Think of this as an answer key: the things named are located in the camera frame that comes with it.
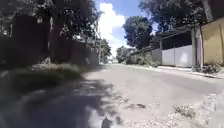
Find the street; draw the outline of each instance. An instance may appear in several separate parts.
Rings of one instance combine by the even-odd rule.
[[[221,80],[121,65],[106,65],[85,79],[24,98],[1,122],[7,128],[201,128],[175,114],[174,106],[197,104],[223,89]]]

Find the yellow wall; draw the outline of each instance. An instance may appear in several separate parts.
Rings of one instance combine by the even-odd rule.
[[[223,45],[221,34],[224,37],[224,18],[202,26],[204,43],[204,63],[224,63]]]

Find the cloud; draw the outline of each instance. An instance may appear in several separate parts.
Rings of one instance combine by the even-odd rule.
[[[99,9],[103,12],[99,19],[100,36],[101,38],[109,41],[112,55],[115,56],[116,49],[124,45],[125,42],[114,37],[112,32],[114,28],[123,26],[123,24],[125,23],[125,17],[121,14],[117,14],[113,10],[113,5],[111,3],[101,2]]]

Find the sky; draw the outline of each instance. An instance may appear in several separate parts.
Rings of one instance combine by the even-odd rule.
[[[97,9],[103,14],[99,19],[100,36],[108,40],[112,56],[116,49],[126,45],[123,24],[130,16],[146,16],[138,8],[140,0],[97,0]]]

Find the grass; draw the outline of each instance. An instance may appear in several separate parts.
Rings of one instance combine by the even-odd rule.
[[[7,106],[30,93],[55,89],[66,82],[80,80],[82,71],[69,64],[39,64],[0,74],[0,104]]]
[[[190,119],[195,118],[195,111],[189,105],[175,106],[174,110],[176,113],[180,113],[182,116],[188,117]]]

